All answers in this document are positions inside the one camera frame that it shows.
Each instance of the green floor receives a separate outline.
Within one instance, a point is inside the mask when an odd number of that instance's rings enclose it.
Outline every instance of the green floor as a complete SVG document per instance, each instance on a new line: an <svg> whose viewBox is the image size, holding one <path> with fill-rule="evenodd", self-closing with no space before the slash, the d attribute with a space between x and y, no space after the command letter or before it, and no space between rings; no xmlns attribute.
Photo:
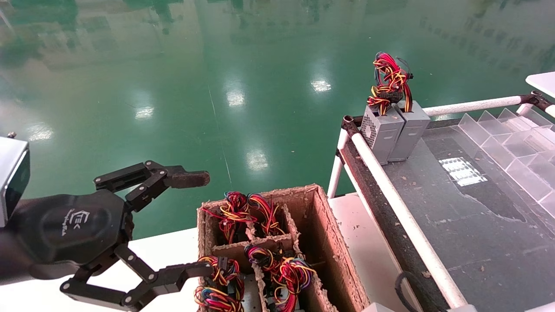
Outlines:
<svg viewBox="0 0 555 312"><path fill-rule="evenodd" d="M210 184L166 191L135 238L191 228L229 190L327 187L377 51L409 62L425 107L527 93L555 69L552 0L169 2L0 2L0 132L31 141L27 198L181 164Z"/></svg>

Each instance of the ventilation grille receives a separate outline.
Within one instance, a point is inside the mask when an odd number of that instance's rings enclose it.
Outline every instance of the ventilation grille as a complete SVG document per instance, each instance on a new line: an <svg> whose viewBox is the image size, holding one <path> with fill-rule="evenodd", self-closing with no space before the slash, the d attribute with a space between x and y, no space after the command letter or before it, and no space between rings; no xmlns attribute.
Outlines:
<svg viewBox="0 0 555 312"><path fill-rule="evenodd" d="M362 124L360 129L362 130L362 136L364 137L364 140L366 141L368 146L372 148L374 146L374 141L376 140L376 125L366 114L364 115L364 117L362 117Z"/></svg>

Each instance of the wire harness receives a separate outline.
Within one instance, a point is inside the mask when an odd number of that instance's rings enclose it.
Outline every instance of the wire harness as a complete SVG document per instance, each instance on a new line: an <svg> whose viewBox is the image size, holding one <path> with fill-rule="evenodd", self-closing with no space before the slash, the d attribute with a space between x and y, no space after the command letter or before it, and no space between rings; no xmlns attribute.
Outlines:
<svg viewBox="0 0 555 312"><path fill-rule="evenodd" d="M212 282L220 286L232 287L237 300L242 300L245 295L245 281L239 272L239 263L234 259L217 256L204 256L199 262L209 263L214 268L211 276Z"/></svg>
<svg viewBox="0 0 555 312"><path fill-rule="evenodd" d="M228 244L236 241L236 233L240 224L247 222L256 222L256 218L250 215L247 197L239 192L227 192L224 194L226 205L220 207L220 214L217 215L208 209L202 210L213 217L220 219L219 227L224 234Z"/></svg>
<svg viewBox="0 0 555 312"><path fill-rule="evenodd" d="M195 290L195 302L213 311L244 312L243 305L223 291L211 287L199 286Z"/></svg>
<svg viewBox="0 0 555 312"><path fill-rule="evenodd" d="M406 61L397 58L399 62L407 67L402 69L391 55L385 52L378 52L374 60L374 78L376 85L370 89L372 95L368 97L366 103L372 106L379 106L379 115L385 115L391 103L399 102L405 96L405 112L412 111L412 94L408 87L408 80L413 78L410 68Z"/></svg>
<svg viewBox="0 0 555 312"><path fill-rule="evenodd" d="M249 205L258 209L264 216L264 221L260 222L262 231L266 236L283 235L285 232L280 228L280 224L276 219L276 213L280 208L279 205L268 203L260 194L249 194Z"/></svg>
<svg viewBox="0 0 555 312"><path fill-rule="evenodd" d="M316 271L303 259L279 256L259 246L246 246L245 255L249 262L257 264L263 272L269 274L271 281L277 285L273 288L277 310L295 311L301 290L310 285Z"/></svg>

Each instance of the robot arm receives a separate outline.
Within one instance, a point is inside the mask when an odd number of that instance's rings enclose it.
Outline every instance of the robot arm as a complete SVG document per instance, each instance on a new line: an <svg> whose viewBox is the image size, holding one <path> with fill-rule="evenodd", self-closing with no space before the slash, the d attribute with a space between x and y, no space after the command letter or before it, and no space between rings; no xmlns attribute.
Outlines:
<svg viewBox="0 0 555 312"><path fill-rule="evenodd" d="M187 172L182 166L164 167L151 160L94 179L97 191L88 195L54 195L19 200L28 182L27 144L0 138L1 147L18 152L0 153L4 170L2 206L5 226L0 225L0 285L29 279L57 279L74 274L60 290L87 303L120 310L139 311L156 296L180 291L187 278L209 276L213 268L205 263L179 264L154 271L129 248L133 215L168 188L207 185L206 171ZM17 172L26 172L23 179ZM136 186L125 199L117 191ZM6 190L13 190L6 198ZM122 260L142 282L127 293L87 284Z"/></svg>

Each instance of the black cable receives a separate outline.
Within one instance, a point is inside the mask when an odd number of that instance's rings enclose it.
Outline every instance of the black cable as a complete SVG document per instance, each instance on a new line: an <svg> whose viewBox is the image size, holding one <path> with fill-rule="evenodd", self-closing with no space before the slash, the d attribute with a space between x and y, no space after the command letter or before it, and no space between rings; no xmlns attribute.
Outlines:
<svg viewBox="0 0 555 312"><path fill-rule="evenodd" d="M384 53L385 53L385 52L382 52L382 51L379 51L378 53L376 53L376 57L375 57L374 60L377 60L378 57L379 57L380 55L384 54ZM374 69L374 80L376 81L376 85L380 85L380 80L379 80L379 77L378 77L379 75L380 75L380 73L379 73L378 69L375 68L375 69Z"/></svg>
<svg viewBox="0 0 555 312"><path fill-rule="evenodd" d="M403 305L405 306L405 308L407 308L409 312L418 312L418 310L416 310L408 302L407 298L405 298L405 295L403 295L403 290L401 289L401 283L403 282L404 279L407 279L410 283L414 283L414 286L416 286L416 288L422 291L422 294L436 307L436 309L439 312L447 312L446 310L441 309L439 306L437 306L436 303L433 302L432 298L428 296L428 294L424 291L424 289L422 288L422 285L420 284L420 281L416 278L416 276L414 276L414 274L407 271L403 271L401 272L401 274L397 276L397 279L395 280L395 292L397 293L397 297L399 297L399 300L401 301L401 303L403 303Z"/></svg>
<svg viewBox="0 0 555 312"><path fill-rule="evenodd" d="M407 80L414 78L414 75L412 74L411 67L408 65L408 62L400 57L396 57L396 59L407 67Z"/></svg>

